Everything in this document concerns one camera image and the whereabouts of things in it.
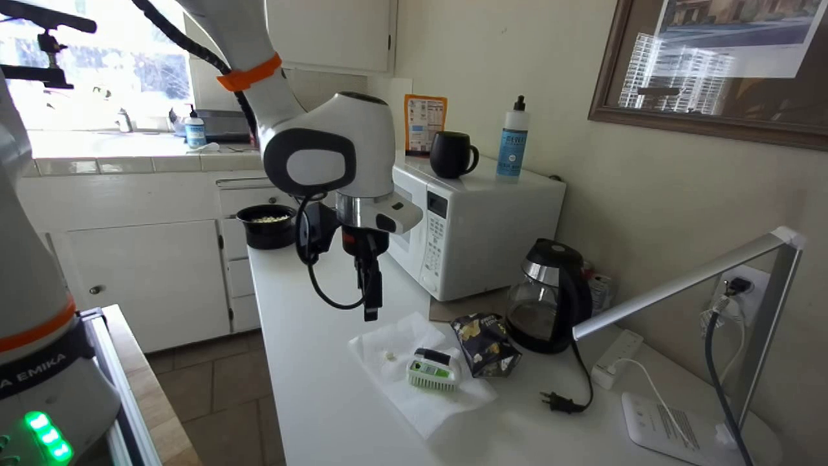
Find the small bowl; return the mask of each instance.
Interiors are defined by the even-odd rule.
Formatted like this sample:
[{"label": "small bowl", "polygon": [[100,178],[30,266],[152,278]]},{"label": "small bowl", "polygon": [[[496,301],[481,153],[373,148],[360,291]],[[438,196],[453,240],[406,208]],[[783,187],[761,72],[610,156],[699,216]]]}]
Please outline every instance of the small bowl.
[{"label": "small bowl", "polygon": [[252,248],[285,248],[292,244],[296,209],[288,205],[253,205],[237,209]]}]

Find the microwave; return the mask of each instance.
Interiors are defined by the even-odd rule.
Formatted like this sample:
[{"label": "microwave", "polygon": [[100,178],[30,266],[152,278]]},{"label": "microwave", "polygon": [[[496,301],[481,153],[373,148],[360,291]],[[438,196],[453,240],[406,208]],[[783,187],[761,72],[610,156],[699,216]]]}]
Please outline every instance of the microwave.
[{"label": "microwave", "polygon": [[394,165],[395,191],[422,209],[422,219],[390,236],[388,253],[435,301],[461,301],[514,285],[536,239],[553,239],[566,183],[522,170],[499,178],[481,159],[461,178],[438,178],[426,159]]}]

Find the coffee mug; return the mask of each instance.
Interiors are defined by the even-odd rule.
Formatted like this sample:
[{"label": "coffee mug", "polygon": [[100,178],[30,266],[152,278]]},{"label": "coffee mug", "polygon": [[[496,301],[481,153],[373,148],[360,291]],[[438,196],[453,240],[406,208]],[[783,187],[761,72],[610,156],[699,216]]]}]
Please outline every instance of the coffee mug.
[{"label": "coffee mug", "polygon": [[443,178],[461,178],[478,163],[478,150],[463,131],[435,131],[433,137],[433,170]]}]

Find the electric kettle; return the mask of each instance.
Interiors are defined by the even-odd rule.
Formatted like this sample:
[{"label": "electric kettle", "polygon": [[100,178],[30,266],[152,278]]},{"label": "electric kettle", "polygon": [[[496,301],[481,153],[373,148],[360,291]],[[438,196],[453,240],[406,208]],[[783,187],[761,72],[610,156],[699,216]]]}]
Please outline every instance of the electric kettle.
[{"label": "electric kettle", "polygon": [[513,287],[510,336],[532,353],[563,353],[573,327],[593,315],[582,256],[548,239],[538,239]]}]

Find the framed picture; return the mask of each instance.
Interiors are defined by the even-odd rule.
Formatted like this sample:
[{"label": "framed picture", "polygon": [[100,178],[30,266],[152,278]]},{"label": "framed picture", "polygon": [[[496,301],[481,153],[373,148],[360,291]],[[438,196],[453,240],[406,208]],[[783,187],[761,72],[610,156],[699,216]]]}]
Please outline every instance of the framed picture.
[{"label": "framed picture", "polygon": [[618,0],[589,118],[828,150],[828,0]]}]

